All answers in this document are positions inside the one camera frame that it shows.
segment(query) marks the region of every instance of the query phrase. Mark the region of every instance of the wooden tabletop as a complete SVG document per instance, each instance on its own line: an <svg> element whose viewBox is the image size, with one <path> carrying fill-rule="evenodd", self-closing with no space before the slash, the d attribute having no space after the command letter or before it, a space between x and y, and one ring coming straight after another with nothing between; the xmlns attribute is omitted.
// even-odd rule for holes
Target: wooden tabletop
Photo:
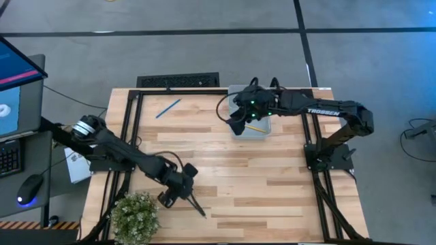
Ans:
<svg viewBox="0 0 436 245"><path fill-rule="evenodd" d="M128 91L128 88L112 90L106 122L116 135L121 133ZM313 88L313 93L317 98L333 99L329 88ZM199 173L194 178L194 193L207 214L207 219L202 218L181 199L173 208L161 208L162 228L152 242L322 241L312 177L302 149L305 135L301 117L272 116L272 132L265 140L234 140L229 127L215 115L220 98L221 95L144 97L138 130L141 151L171 150L184 163L195 165ZM177 99L182 100L155 118ZM228 116L226 100L220 112ZM315 139L311 117L308 118ZM319 116L319 120L324 137L341 127L338 118ZM130 140L131 124L127 140ZM170 155L165 157L175 161ZM331 175L340 211L357 232L367 237L354 180L341 170L331 171ZM82 217L83 237L99 220L105 180L106 173L91 178ZM164 189L141 171L132 174L130 192L148 191L158 195ZM326 209L330 235L334 237L330 210Z"/></svg>

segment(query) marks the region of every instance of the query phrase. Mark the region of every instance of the computer mouse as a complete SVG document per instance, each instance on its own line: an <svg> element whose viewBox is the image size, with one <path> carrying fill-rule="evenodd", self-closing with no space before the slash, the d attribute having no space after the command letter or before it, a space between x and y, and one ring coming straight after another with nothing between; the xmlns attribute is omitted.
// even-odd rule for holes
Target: computer mouse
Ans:
<svg viewBox="0 0 436 245"><path fill-rule="evenodd" d="M21 185L16 198L18 203L26 205L36 197L44 178L40 174L32 174Z"/></svg>

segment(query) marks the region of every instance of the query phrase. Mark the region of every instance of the potted plant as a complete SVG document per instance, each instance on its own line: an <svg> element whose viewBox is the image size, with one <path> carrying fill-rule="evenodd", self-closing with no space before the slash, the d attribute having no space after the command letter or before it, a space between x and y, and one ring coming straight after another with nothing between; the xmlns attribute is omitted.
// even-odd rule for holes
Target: potted plant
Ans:
<svg viewBox="0 0 436 245"><path fill-rule="evenodd" d="M156 201L148 193L127 194L115 202L111 219L119 244L148 244L159 229Z"/></svg>

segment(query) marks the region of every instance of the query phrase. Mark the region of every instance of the plastic container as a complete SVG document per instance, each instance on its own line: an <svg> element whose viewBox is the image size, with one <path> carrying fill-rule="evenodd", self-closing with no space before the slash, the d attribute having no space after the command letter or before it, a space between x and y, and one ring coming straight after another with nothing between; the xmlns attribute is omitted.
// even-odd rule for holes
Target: plastic container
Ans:
<svg viewBox="0 0 436 245"><path fill-rule="evenodd" d="M247 85L230 85L228 89L228 93L234 93L242 91ZM233 102L233 98L236 95L231 95L228 97L229 103L229 113L237 111L238 106ZM256 127L258 129L264 130L266 133L259 132L253 129L249 129L245 127L243 133L241 135L235 135L233 130L229 126L229 130L232 132L233 138L236 140L265 140L266 137L271 133L271 121L270 117L264 117L261 120L252 120L251 123L245 123L245 125L250 125Z"/></svg>

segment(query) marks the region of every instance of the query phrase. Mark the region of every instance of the blue pen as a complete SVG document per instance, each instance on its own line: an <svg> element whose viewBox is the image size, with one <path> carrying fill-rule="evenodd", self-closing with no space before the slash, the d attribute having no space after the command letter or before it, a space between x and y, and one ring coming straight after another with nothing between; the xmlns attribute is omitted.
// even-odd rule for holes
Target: blue pen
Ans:
<svg viewBox="0 0 436 245"><path fill-rule="evenodd" d="M167 112L169 109L171 109L171 107L175 106L180 100L182 99L177 99L174 103L172 103L170 106L168 106L168 108L164 109L161 113L159 113L156 118L159 118L160 116L162 116L163 113Z"/></svg>

